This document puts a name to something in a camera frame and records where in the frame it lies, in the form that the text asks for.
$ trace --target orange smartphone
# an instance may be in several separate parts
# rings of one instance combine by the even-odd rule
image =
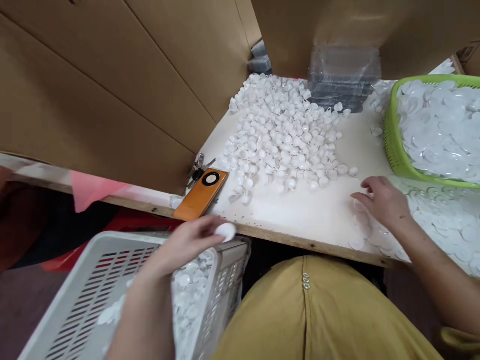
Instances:
[[[183,221],[200,218],[214,200],[215,195],[217,195],[228,176],[228,172],[212,168],[207,169],[172,216]]]

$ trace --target red stool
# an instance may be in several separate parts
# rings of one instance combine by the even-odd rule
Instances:
[[[102,230],[118,231],[123,233],[138,232],[173,232],[184,222],[181,220],[161,218],[146,212],[121,208],[115,218]],[[71,271],[80,255],[84,252],[89,241],[65,255],[40,264],[46,272],[69,272]]]

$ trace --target yellow shirt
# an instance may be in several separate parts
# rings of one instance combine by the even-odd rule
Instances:
[[[472,356],[475,337],[444,329]],[[345,263],[303,256],[277,264],[248,292],[213,360],[442,359],[373,284]]]

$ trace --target white table surface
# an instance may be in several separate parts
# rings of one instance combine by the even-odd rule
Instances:
[[[358,178],[348,175],[341,176],[338,181],[331,181],[327,188],[319,189],[316,192],[311,192],[307,182],[300,180],[294,191],[285,194],[277,194],[271,185],[265,186],[257,183],[252,190],[253,199],[250,205],[244,206],[240,201],[233,204],[228,201],[236,185],[234,177],[231,176],[207,212],[222,216],[230,222],[259,230],[352,250],[349,243],[355,242],[356,239],[363,242],[364,235],[354,222],[350,194],[363,191],[360,184],[369,176],[391,176],[393,174],[384,147],[379,144],[379,139],[371,134],[371,127],[381,127],[383,121],[383,116],[370,107],[370,102],[374,98],[375,94],[366,101],[362,113],[352,114],[350,118],[342,118],[338,124],[338,130],[343,133],[343,138],[336,144],[337,158],[342,164],[357,167],[359,169]],[[218,160],[221,158],[225,144],[228,138],[235,134],[235,127],[241,116],[242,113],[227,113],[217,125],[201,149],[205,155],[205,163],[213,158]],[[69,170],[45,164],[26,167],[18,174],[52,184],[64,186],[72,184]],[[425,182],[409,179],[402,179],[402,181],[424,191],[432,187],[431,184]],[[129,185],[114,195],[117,198],[153,206],[171,207],[170,194],[134,185]],[[471,206],[472,209],[476,209],[474,216],[478,220],[480,197],[470,201],[478,202],[478,205],[474,203]],[[466,245],[472,254],[480,256],[479,242],[470,242]],[[380,252],[379,248],[373,246],[369,241],[365,241],[364,246],[355,251],[385,259],[388,258],[388,255],[396,258],[394,254]],[[465,271],[472,273],[469,270],[468,262],[459,261],[453,255],[452,258]]]

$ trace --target cardboard box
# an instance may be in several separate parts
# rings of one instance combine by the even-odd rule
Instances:
[[[0,0],[0,152],[181,194],[262,35],[279,76],[306,78],[313,45],[336,44],[379,47],[383,78],[399,79],[480,39],[479,13],[478,0]]]
[[[0,0],[0,151],[182,194],[260,38],[238,1]]]
[[[465,74],[480,76],[480,40],[474,40],[456,53]]]
[[[382,78],[428,74],[480,38],[480,1],[252,0],[275,74],[308,75],[313,45],[376,46]]]

